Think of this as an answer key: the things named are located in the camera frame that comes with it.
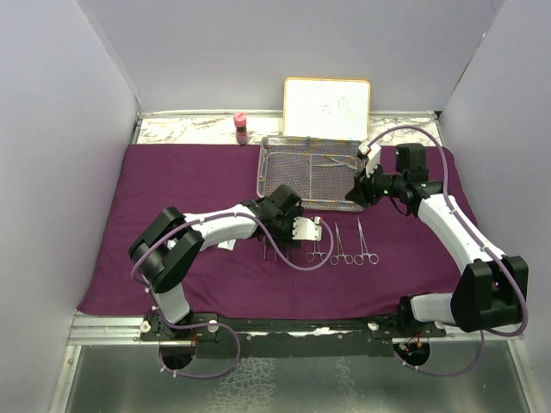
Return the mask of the steel clamp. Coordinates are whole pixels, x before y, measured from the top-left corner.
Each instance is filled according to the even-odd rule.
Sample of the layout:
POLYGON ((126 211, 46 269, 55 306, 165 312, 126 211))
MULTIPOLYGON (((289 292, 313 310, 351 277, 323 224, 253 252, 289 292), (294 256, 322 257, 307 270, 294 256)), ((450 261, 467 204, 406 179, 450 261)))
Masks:
POLYGON ((328 253, 321 250, 320 244, 318 241, 314 241, 313 250, 305 254, 305 258, 307 262, 314 262, 316 259, 319 259, 320 261, 324 261, 324 259, 327 256, 328 256, 328 253))

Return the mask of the metal mesh tray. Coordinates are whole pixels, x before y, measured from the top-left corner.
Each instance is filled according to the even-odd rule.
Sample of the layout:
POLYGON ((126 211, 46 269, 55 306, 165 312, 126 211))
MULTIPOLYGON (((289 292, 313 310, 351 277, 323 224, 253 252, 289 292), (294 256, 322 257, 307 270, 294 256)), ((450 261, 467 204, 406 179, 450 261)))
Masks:
POLYGON ((353 188, 354 176, 363 168, 363 161, 356 156, 358 145, 354 140, 265 137, 260 144, 257 195, 267 196, 285 184, 300 196, 306 209, 360 212, 361 206, 345 199, 353 188), (328 157, 353 163, 357 170, 316 167, 328 157))

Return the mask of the white blue label packet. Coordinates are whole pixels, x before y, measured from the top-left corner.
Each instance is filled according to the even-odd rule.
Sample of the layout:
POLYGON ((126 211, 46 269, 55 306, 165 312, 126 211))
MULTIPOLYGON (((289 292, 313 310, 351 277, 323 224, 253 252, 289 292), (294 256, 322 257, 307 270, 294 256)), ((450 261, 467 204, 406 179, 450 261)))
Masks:
POLYGON ((234 249, 235 243, 236 243, 235 240, 225 241, 225 242, 219 243, 218 248, 232 251, 234 249))

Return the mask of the steel blunt tweezers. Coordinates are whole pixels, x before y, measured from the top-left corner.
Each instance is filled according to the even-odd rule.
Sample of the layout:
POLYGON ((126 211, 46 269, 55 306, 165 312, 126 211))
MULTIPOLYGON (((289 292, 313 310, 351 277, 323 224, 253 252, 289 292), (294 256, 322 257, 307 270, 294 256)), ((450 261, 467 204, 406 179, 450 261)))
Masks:
POLYGON ((344 246, 338 224, 335 224, 334 227, 336 238, 336 253, 331 256, 330 264, 332 266, 337 266, 340 262, 343 262, 346 265, 352 265, 354 263, 354 258, 352 255, 346 254, 344 252, 344 246))

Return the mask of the steel forceps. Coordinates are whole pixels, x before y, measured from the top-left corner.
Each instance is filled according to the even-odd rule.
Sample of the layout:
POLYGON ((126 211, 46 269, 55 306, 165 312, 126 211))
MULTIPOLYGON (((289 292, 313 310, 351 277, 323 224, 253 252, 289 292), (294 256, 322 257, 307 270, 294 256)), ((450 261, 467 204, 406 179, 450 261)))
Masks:
POLYGON ((364 231, 362 228, 362 223, 359 218, 356 218, 357 229, 359 236, 360 252, 353 256, 353 263, 356 266, 362 266, 365 262, 368 262, 371 265, 377 265, 380 261, 379 256, 376 253, 369 251, 367 242, 365 239, 364 231))

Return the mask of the purple cloth wrap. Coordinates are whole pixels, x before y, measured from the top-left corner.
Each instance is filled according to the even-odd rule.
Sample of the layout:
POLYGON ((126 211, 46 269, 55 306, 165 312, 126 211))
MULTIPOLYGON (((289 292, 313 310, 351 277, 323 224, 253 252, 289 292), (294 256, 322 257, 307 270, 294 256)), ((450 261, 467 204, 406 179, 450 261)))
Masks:
MULTIPOLYGON (((95 316, 138 316, 152 307, 131 279, 131 244, 166 208, 214 213, 254 199, 259 149, 255 145, 133 145, 123 160, 90 286, 79 310, 95 316)), ((223 317, 339 319, 395 311, 417 293, 450 293, 461 272, 436 235, 419 219, 398 213, 388 200, 361 213, 325 212, 338 224, 344 251, 360 250, 356 218, 368 249, 380 261, 362 266, 325 264, 312 269, 304 243, 288 262, 259 240, 234 249, 201 252, 185 276, 187 300, 196 312, 223 317)))

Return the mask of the steel scissors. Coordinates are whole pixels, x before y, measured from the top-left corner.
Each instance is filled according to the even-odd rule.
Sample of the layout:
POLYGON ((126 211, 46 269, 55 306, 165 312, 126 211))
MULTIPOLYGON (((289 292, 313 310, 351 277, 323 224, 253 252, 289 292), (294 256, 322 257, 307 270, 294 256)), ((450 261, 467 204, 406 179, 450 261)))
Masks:
POLYGON ((317 163, 316 167, 320 167, 320 168, 344 167, 350 170, 357 170, 357 167, 353 163, 349 163, 335 157, 328 157, 327 161, 323 161, 322 163, 317 163))

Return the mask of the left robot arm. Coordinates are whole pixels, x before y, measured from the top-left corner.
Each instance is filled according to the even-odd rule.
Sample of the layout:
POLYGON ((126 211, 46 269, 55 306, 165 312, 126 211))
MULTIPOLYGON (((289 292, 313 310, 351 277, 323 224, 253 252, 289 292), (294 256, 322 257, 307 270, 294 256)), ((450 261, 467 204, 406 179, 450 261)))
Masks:
POLYGON ((300 196, 285 184, 267 197, 219 211, 212 220, 205 214, 165 208, 128 250, 163 314, 160 329, 174 340, 188 334, 193 311, 183 279, 201 251, 233 239, 261 237, 272 237, 279 248, 297 248, 294 220, 303 213, 300 196))

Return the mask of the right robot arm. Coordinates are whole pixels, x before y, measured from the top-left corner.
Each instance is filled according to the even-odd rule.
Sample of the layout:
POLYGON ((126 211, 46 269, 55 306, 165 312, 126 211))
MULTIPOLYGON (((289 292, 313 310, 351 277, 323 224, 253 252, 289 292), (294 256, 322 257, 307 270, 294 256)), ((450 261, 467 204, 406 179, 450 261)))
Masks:
POLYGON ((520 256, 496 248, 448 193, 446 179, 431 180, 426 150, 421 144, 402 144, 395 150, 395 171, 381 165, 382 149, 362 143, 357 156, 364 162, 346 200, 361 207, 382 198, 402 203, 406 216, 426 224, 453 258, 461 277, 452 293, 421 293, 400 301, 397 330, 415 336, 427 323, 452 324, 465 332, 488 331, 504 336, 505 326, 516 325, 516 335, 528 322, 526 294, 529 268, 520 256))

